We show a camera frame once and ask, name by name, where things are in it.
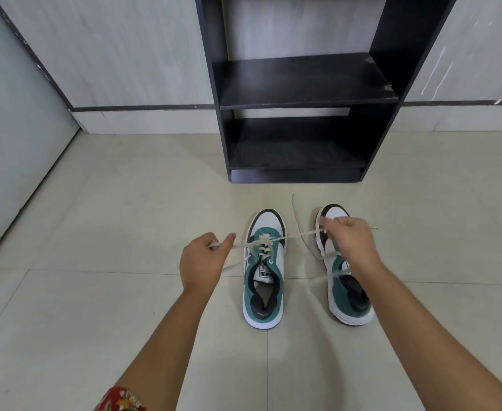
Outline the person's right hand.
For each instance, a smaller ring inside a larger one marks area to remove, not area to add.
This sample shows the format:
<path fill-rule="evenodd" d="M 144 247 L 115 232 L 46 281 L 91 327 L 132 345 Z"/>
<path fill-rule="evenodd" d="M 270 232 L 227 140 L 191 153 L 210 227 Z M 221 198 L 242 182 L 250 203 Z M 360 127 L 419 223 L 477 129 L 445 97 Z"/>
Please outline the person's right hand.
<path fill-rule="evenodd" d="M 319 225 L 339 226 L 335 242 L 356 278 L 362 278 L 382 270 L 384 265 L 378 254 L 372 229 L 364 219 L 348 216 L 330 219 L 321 216 Z"/>

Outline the person's left hand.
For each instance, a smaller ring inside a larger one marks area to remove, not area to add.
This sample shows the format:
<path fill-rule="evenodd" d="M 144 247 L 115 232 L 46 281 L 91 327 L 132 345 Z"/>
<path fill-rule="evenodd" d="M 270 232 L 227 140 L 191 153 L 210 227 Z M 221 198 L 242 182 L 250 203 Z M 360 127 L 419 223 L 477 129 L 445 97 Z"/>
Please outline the person's left hand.
<path fill-rule="evenodd" d="M 230 252 L 219 250 L 220 243 L 213 233 L 208 232 L 184 247 L 179 271 L 185 293 L 211 297 Z"/>

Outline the white shoelace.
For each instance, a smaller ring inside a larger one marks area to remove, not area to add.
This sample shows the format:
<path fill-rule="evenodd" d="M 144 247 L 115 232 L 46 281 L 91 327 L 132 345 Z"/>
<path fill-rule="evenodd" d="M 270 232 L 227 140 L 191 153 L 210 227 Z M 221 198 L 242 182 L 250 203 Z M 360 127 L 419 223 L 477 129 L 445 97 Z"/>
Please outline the white shoelace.
<path fill-rule="evenodd" d="M 259 237 L 251 242 L 248 243 L 243 243 L 243 244 L 234 244 L 232 249 L 244 249 L 247 251 L 247 254 L 244 255 L 244 261 L 234 263 L 231 265 L 225 265 L 222 270 L 228 270 L 228 269 L 233 269 L 234 267 L 243 264 L 245 261 L 247 261 L 248 257 L 250 256 L 254 261 L 273 261 L 274 259 L 274 244 L 278 243 L 280 241 L 287 241 L 288 239 L 294 239 L 297 237 L 300 237 L 302 241 L 305 243 L 305 246 L 309 249 L 311 254 L 318 260 L 326 260 L 329 257 L 336 257 L 340 256 L 340 253 L 335 251 L 331 253 L 325 253 L 325 255 L 321 254 L 316 254 L 313 252 L 311 247 L 307 244 L 307 242 L 304 240 L 304 237 L 309 236 L 309 235 L 316 235 L 317 233 L 322 232 L 323 230 L 321 229 L 313 229 L 312 231 L 307 231 L 307 232 L 301 232 L 299 234 L 292 234 L 292 235 L 287 235 L 287 236 L 280 236 L 280 237 L 273 237 L 273 235 L 263 233 L 260 234 Z"/>
<path fill-rule="evenodd" d="M 340 251 L 333 250 L 331 252 L 327 252 L 327 253 L 324 253 L 322 255 L 319 250 L 318 250 L 318 252 L 316 252 L 309 245 L 309 243 L 305 239 L 305 237 L 307 237 L 309 235 L 313 235 L 314 237 L 316 237 L 316 235 L 320 234 L 320 227 L 316 227 L 315 229 L 313 229 L 311 231 L 303 232 L 302 231 L 302 223 L 300 222 L 300 216 L 298 214 L 297 207 L 296 207 L 296 198 L 295 198 L 295 194 L 294 193 L 292 194 L 292 197 L 291 197 L 291 205 L 292 205 L 293 214 L 294 214 L 294 218 L 295 218 L 295 221 L 296 221 L 297 229 L 299 231 L 299 233 L 296 236 L 298 236 L 298 237 L 300 237 L 302 239 L 302 242 L 303 242 L 304 246 L 308 249 L 309 253 L 314 257 L 314 259 L 321 260 L 321 261 L 326 261 L 326 260 L 328 260 L 330 258 L 340 257 L 341 256 Z M 336 272 L 333 272 L 333 269 L 331 267 L 331 268 L 327 269 L 327 273 L 324 276 L 316 277 L 316 278 L 314 278 L 312 280 L 312 282 L 313 283 L 319 283 L 321 281 L 328 281 L 329 279 L 336 279 L 338 277 L 344 276 L 346 272 L 349 272 L 349 270 L 341 269 L 341 270 L 337 270 Z"/>

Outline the person's left forearm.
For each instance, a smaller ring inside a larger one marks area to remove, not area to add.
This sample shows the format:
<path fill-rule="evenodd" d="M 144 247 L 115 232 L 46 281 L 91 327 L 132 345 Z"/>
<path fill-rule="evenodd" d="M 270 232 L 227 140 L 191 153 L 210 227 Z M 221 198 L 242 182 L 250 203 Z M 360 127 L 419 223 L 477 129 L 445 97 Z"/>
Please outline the person's left forearm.
<path fill-rule="evenodd" d="M 214 287 L 189 284 L 116 382 L 147 411 L 175 411 L 200 320 Z"/>

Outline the person's right forearm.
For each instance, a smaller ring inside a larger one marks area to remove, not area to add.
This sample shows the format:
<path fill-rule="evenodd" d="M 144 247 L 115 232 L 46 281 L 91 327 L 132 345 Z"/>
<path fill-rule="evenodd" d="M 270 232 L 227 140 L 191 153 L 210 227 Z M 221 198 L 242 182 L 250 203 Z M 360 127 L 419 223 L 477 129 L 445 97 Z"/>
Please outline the person's right forearm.
<path fill-rule="evenodd" d="M 382 262 L 350 263 L 426 411 L 502 411 L 502 381 Z"/>

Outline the white green black sneaker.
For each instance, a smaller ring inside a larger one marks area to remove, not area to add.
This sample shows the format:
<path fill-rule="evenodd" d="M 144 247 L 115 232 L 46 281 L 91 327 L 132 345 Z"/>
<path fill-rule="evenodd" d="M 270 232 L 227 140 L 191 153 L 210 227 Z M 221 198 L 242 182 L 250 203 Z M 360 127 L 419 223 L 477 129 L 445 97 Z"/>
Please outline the white green black sneaker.
<path fill-rule="evenodd" d="M 242 296 L 244 318 L 256 329 L 269 330 L 281 322 L 286 250 L 281 215 L 274 209 L 258 212 L 244 242 Z"/>
<path fill-rule="evenodd" d="M 321 216 L 335 219 L 339 216 L 349 216 L 349 214 L 341 205 L 326 205 L 317 214 L 316 227 L 319 227 Z M 329 239 L 320 241 L 320 235 L 316 235 L 316 245 L 322 255 L 333 250 L 340 251 L 335 241 Z M 328 305 L 331 313 L 345 325 L 359 327 L 370 323 L 376 316 L 375 311 L 366 292 L 353 276 L 348 262 L 341 255 L 323 263 L 326 272 L 331 267 L 333 272 L 341 269 L 349 270 L 344 276 L 327 281 Z"/>

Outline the black wooden shelf unit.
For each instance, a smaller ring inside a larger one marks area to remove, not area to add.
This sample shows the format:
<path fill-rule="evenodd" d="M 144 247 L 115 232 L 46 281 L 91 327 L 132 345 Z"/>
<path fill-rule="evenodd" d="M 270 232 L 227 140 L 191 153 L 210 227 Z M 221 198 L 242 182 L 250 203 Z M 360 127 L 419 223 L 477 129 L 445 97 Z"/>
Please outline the black wooden shelf unit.
<path fill-rule="evenodd" d="M 195 0 L 234 184 L 358 183 L 456 0 Z"/>

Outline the red patterned sleeve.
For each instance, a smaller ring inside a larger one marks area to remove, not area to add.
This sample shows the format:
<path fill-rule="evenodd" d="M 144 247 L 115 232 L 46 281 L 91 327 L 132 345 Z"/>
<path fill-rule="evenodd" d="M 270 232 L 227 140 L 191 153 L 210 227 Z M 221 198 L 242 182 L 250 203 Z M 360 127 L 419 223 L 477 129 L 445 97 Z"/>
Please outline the red patterned sleeve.
<path fill-rule="evenodd" d="M 111 387 L 93 411 L 147 411 L 139 399 L 128 389 Z"/>

